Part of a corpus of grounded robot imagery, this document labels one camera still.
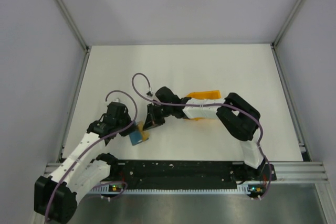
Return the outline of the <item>gold credit card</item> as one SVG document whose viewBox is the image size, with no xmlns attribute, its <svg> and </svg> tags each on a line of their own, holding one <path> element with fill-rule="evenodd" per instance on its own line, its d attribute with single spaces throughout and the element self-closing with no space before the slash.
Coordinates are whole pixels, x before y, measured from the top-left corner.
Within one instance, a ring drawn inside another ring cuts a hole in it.
<svg viewBox="0 0 336 224">
<path fill-rule="evenodd" d="M 147 140 L 149 139 L 149 137 L 150 137 L 150 133 L 149 133 L 148 131 L 145 131 L 145 130 L 143 129 L 143 127 L 144 127 L 143 122 L 142 122 L 142 121 L 139 121 L 139 122 L 137 123 L 137 127 L 138 127 L 138 130 L 139 130 L 140 135 L 141 135 L 141 141 L 142 141 L 142 142 L 147 141 Z"/>
</svg>

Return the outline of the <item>blue leather card holder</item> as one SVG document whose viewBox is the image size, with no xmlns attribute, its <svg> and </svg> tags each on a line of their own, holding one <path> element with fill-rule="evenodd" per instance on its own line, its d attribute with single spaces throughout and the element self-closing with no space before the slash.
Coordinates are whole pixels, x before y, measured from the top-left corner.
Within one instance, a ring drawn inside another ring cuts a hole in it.
<svg viewBox="0 0 336 224">
<path fill-rule="evenodd" d="M 139 130 L 136 130 L 136 131 L 132 132 L 129 135 L 129 138 L 130 138 L 130 142 L 131 142 L 132 146 L 135 146 L 135 145 L 138 145 L 138 144 L 142 143 L 141 135 L 140 135 Z"/>
</svg>

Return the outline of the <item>yellow plastic bin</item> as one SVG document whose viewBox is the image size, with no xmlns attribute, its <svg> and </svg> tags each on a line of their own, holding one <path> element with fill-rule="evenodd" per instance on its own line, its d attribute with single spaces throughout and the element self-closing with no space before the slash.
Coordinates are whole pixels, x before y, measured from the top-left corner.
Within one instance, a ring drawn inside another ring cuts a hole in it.
<svg viewBox="0 0 336 224">
<path fill-rule="evenodd" d="M 189 120 L 217 120 L 216 113 L 219 106 L 214 106 L 213 104 L 220 104 L 225 101 L 219 90 L 192 92 L 186 98 L 189 98 L 189 100 L 182 111 Z"/>
</svg>

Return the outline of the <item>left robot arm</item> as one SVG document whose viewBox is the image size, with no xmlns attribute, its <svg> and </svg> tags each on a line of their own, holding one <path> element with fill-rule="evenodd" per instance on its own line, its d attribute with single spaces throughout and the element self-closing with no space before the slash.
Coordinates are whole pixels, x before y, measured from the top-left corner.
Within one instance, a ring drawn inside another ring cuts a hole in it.
<svg viewBox="0 0 336 224">
<path fill-rule="evenodd" d="M 98 182 L 117 178 L 116 158 L 104 150 L 116 135 L 126 136 L 134 128 L 125 104 L 108 104 L 106 113 L 89 124 L 82 140 L 58 168 L 36 180 L 34 211 L 46 222 L 68 223 L 83 197 Z"/>
</svg>

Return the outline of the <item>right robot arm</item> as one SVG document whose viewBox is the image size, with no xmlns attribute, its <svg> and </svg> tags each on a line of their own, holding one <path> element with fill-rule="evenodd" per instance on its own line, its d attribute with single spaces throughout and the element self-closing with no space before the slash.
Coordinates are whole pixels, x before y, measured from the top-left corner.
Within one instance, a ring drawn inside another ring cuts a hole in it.
<svg viewBox="0 0 336 224">
<path fill-rule="evenodd" d="M 231 136 L 240 141 L 246 176 L 256 180 L 267 166 L 271 179 L 272 166 L 260 145 L 264 134 L 260 113 L 237 93 L 231 92 L 219 99 L 179 98 L 169 88 L 162 87 L 155 96 L 157 99 L 147 105 L 144 130 L 163 125 L 169 116 L 186 120 L 219 120 Z"/>
</svg>

